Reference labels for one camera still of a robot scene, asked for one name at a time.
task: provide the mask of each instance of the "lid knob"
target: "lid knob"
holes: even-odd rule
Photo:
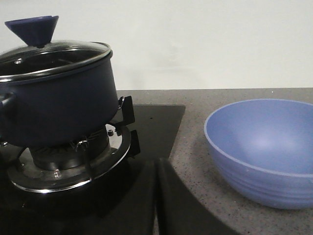
[[[59,16],[40,16],[7,21],[5,25],[27,45],[44,47],[51,42]]]

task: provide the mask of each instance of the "bowl rim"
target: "bowl rim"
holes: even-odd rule
[[[252,169],[255,169],[255,170],[258,170],[258,171],[261,171],[261,172],[264,172],[264,173],[270,173],[270,174],[275,174],[275,175],[280,175],[280,176],[290,176],[290,177],[302,177],[302,178],[313,178],[313,173],[305,173],[305,174],[302,174],[302,173],[287,173],[287,172],[282,172],[282,171],[276,171],[276,170],[269,170],[269,169],[265,169],[265,168],[262,168],[262,167],[259,167],[259,166],[254,166],[254,165],[251,165],[251,164],[248,164],[248,163],[245,163],[244,161],[241,161],[235,157],[232,157],[231,155],[225,153],[223,150],[221,150],[217,145],[214,144],[214,142],[211,140],[211,138],[209,137],[208,133],[207,133],[207,124],[210,120],[210,118],[215,115],[219,110],[221,109],[224,109],[228,106],[232,106],[232,105],[236,105],[236,104],[239,104],[239,103],[243,103],[243,102],[253,102],[253,101],[271,101],[271,100],[275,100],[275,101],[282,101],[282,102],[292,102],[292,103],[301,103],[301,104],[305,104],[305,105],[309,105],[309,106],[312,106],[313,107],[313,104],[310,104],[310,103],[307,103],[307,102],[303,102],[303,101],[297,101],[297,100],[291,100],[291,99],[275,99],[275,98],[260,98],[260,99],[247,99],[247,100],[241,100],[241,101],[238,101],[238,102],[233,102],[233,103],[230,103],[230,104],[226,104],[218,109],[216,109],[214,112],[212,112],[205,120],[205,123],[204,123],[204,134],[205,134],[205,137],[206,139],[209,141],[210,145],[215,149],[217,150],[219,153],[221,153],[223,156],[229,158],[230,160],[238,163],[238,164],[241,164],[241,165],[244,165],[246,167],[249,167],[249,168],[252,168]]]

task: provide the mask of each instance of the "countertop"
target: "countertop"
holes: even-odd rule
[[[228,103],[255,98],[313,103],[313,88],[118,91],[134,104],[185,105],[170,161],[193,195],[223,223],[243,235],[313,235],[313,208],[278,210],[254,203],[233,190],[208,155],[205,119]]]

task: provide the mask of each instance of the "burner ring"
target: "burner ring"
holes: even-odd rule
[[[126,156],[131,143],[131,133],[126,126],[114,127],[106,124],[106,129],[115,129],[109,136],[109,145],[99,156],[90,161],[90,166],[97,179],[109,172]],[[91,181],[85,166],[81,165],[65,170],[44,170],[38,168],[27,149],[20,156],[22,169],[16,166],[8,168],[11,182],[18,188],[29,192],[57,192],[82,186]]]

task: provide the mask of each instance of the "pot lid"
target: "pot lid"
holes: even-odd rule
[[[0,54],[0,82],[61,73],[95,62],[111,52],[104,43],[51,41],[58,16],[5,22],[28,46]]]

